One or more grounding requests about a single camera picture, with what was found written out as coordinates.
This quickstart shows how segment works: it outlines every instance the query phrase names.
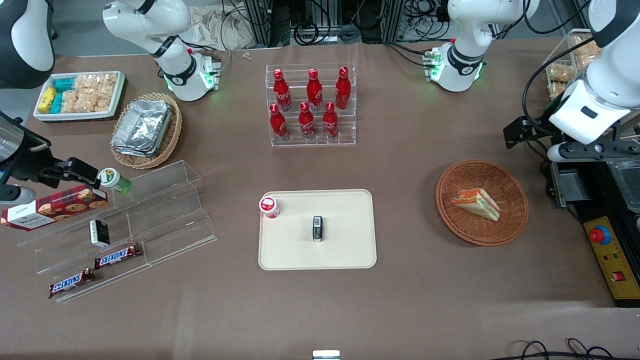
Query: teal snack package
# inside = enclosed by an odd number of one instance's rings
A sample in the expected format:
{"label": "teal snack package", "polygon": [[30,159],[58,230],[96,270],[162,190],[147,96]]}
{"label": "teal snack package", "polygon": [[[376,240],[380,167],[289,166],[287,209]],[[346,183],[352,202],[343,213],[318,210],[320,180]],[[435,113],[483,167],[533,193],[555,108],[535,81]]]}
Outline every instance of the teal snack package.
{"label": "teal snack package", "polygon": [[76,81],[75,78],[57,79],[53,87],[56,89],[57,92],[64,92],[67,90],[71,90],[74,87],[75,81]]}
{"label": "teal snack package", "polygon": [[56,97],[53,98],[53,102],[51,103],[51,110],[49,110],[50,114],[59,114],[62,109],[62,93],[59,92],[56,94]]}

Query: red cookie box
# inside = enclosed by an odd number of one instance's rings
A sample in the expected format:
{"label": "red cookie box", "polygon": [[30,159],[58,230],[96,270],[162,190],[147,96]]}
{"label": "red cookie box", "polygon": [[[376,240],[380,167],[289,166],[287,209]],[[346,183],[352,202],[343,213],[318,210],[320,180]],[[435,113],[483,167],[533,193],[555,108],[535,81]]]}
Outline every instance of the red cookie box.
{"label": "red cookie box", "polygon": [[30,231],[106,204],[106,193],[88,185],[79,185],[29,204],[4,210],[0,222],[2,225]]}

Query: cookie box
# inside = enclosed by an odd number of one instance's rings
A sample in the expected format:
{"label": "cookie box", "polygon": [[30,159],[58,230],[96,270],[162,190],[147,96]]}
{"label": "cookie box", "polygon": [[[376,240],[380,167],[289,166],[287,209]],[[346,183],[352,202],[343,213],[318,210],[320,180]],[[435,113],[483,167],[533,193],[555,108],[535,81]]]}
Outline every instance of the cookie box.
{"label": "cookie box", "polygon": [[30,231],[106,204],[106,193],[88,185],[79,185],[29,204],[6,209],[2,212],[0,222],[5,226]]}
{"label": "cookie box", "polygon": [[115,88],[113,89],[113,95],[111,96],[111,102],[109,104],[109,110],[107,111],[94,111],[88,113],[42,113],[38,106],[33,109],[33,117],[42,122],[82,122],[82,121],[94,121],[94,120],[109,120],[115,115],[120,100],[122,100],[122,93],[125,85],[125,77],[120,71],[95,71],[95,72],[68,72],[65,74],[51,74],[49,79],[42,85],[40,95],[38,95],[38,101],[40,103],[45,91],[53,86],[57,79],[76,78],[78,75],[97,75],[105,72],[117,74]]}

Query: acrylic bottle rack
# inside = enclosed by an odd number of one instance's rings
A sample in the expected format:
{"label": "acrylic bottle rack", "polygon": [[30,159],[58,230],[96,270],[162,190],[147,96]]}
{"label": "acrylic bottle rack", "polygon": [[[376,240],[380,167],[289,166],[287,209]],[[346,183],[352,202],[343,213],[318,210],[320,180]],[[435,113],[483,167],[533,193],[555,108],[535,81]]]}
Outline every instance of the acrylic bottle rack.
{"label": "acrylic bottle rack", "polygon": [[[349,97],[349,106],[345,110],[336,108],[338,115],[338,137],[328,140],[324,136],[322,117],[324,114],[324,104],[327,101],[335,101],[335,82],[338,79],[338,71],[341,67],[349,68],[349,80],[351,82],[351,96]],[[318,80],[323,86],[323,110],[313,112],[314,128],[316,129],[316,137],[312,140],[306,140],[302,137],[298,115],[300,114],[300,103],[308,101],[307,99],[307,83],[309,80],[309,69],[318,70]],[[269,125],[269,105],[276,102],[273,92],[273,71],[275,69],[282,70],[284,79],[289,84],[291,91],[292,106],[288,112],[282,112],[285,117],[287,129],[289,130],[289,139],[283,142],[275,140],[273,130]],[[271,146],[287,147],[287,146],[345,146],[356,144],[356,66],[355,63],[325,63],[325,64],[294,64],[294,65],[267,65],[265,75],[266,85],[266,116],[269,135],[271,137]]]}
{"label": "acrylic bottle rack", "polygon": [[[185,161],[167,165],[131,179],[127,195],[108,191],[109,205],[104,209],[24,233],[19,246],[35,250],[38,274],[54,284],[93,269],[95,258],[139,244],[142,255],[94,270],[94,280],[54,297],[68,302],[214,241],[211,219],[198,196],[199,180]],[[108,225],[108,248],[91,244],[93,219]],[[47,296],[44,289],[42,296]]]}

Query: yellow snack package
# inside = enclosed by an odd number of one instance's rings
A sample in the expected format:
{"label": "yellow snack package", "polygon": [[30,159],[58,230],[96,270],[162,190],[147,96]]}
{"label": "yellow snack package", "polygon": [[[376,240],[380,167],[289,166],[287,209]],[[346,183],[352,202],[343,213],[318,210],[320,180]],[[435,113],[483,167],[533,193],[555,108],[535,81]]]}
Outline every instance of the yellow snack package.
{"label": "yellow snack package", "polygon": [[47,114],[51,110],[51,104],[53,103],[53,99],[55,99],[56,94],[58,92],[53,86],[49,86],[46,90],[44,90],[44,94],[42,94],[42,98],[40,102],[38,102],[38,111],[41,113]]}

